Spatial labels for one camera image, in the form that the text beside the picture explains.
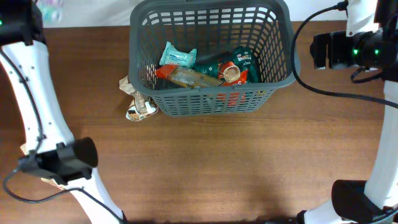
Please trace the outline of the orange spaghetti packet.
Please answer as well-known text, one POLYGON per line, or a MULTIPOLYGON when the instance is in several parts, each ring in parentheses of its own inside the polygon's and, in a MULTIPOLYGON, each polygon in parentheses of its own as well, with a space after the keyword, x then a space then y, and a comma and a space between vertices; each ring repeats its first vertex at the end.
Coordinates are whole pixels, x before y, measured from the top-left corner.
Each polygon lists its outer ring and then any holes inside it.
POLYGON ((169 80, 185 88, 222 86, 224 81, 178 65, 163 65, 155 71, 158 78, 169 80))

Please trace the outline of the brown white snack wrapper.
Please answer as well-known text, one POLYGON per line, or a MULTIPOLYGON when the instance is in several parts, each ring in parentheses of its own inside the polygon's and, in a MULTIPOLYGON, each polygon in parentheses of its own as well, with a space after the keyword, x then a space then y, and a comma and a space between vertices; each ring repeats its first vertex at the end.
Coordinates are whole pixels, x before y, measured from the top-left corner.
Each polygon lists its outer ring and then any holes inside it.
POLYGON ((119 81, 119 89, 133 97, 131 104, 126 112, 126 118, 130 121, 142 121, 152 115, 155 115, 159 108, 153 99, 137 91, 125 76, 119 81))

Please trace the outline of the beige paper bag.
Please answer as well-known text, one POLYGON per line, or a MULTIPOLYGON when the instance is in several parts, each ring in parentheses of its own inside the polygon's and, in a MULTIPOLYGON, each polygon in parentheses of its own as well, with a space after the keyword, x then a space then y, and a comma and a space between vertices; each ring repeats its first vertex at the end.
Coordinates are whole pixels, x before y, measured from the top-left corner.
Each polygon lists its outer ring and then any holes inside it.
MULTIPOLYGON (((21 151, 24 153, 24 155, 28 155, 29 154, 29 150, 26 148, 26 143, 24 143, 23 145, 20 146, 21 151)), ((58 185, 53 179, 46 179, 46 178, 41 178, 42 182, 48 183, 60 190, 65 190, 65 186, 64 185, 58 185)))

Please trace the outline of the grey plastic basket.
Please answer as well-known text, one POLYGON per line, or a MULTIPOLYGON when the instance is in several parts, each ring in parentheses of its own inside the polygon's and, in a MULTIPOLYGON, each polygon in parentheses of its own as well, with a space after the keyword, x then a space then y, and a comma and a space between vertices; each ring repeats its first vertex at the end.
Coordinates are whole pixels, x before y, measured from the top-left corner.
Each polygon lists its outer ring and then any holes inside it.
POLYGON ((170 116, 252 112, 295 81, 300 62, 290 50, 293 36, 282 0, 143 1, 130 16, 129 80, 170 116), (179 87, 155 74, 167 43, 181 52, 196 49, 205 63, 247 47, 257 77, 237 86, 179 87))

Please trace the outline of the white tissue multipack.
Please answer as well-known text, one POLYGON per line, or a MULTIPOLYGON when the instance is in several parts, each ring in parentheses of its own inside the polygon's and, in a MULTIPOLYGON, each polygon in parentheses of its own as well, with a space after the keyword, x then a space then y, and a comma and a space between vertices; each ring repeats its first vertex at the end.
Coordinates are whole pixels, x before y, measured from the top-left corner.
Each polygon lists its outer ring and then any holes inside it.
POLYGON ((63 0, 35 0, 42 13, 44 22, 58 22, 62 20, 63 0))

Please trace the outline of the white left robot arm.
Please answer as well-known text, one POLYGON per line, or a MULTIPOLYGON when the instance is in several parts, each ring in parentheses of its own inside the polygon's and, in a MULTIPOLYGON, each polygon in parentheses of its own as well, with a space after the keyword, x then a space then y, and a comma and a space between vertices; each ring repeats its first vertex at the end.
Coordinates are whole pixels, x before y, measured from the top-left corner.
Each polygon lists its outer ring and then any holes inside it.
POLYGON ((63 117, 50 74, 42 13, 33 1, 1 1, 1 69, 17 100, 27 150, 4 178, 4 191, 31 204, 71 193, 92 223, 126 223, 100 179, 93 140, 75 139, 63 117), (63 189, 42 199, 23 198, 7 185, 18 172, 52 180, 63 189))

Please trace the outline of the small white green packet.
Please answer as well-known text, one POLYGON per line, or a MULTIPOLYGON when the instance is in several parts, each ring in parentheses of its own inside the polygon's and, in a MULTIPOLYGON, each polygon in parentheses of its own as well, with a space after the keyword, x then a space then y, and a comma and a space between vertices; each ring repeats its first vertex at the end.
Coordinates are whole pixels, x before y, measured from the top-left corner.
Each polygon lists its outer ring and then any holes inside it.
POLYGON ((178 51, 170 42, 167 42, 162 52, 159 65, 178 65, 185 68, 192 68, 197 57, 197 49, 189 53, 178 51))

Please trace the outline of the green Nescafe coffee bag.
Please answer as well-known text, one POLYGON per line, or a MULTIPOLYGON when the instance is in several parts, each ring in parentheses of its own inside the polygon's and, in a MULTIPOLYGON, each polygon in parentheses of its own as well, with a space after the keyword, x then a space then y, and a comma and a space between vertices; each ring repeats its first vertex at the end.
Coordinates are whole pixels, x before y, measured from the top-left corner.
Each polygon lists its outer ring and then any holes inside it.
POLYGON ((260 82, 257 57, 249 47, 240 46, 233 51, 199 60, 192 69, 221 80, 223 86, 260 82))

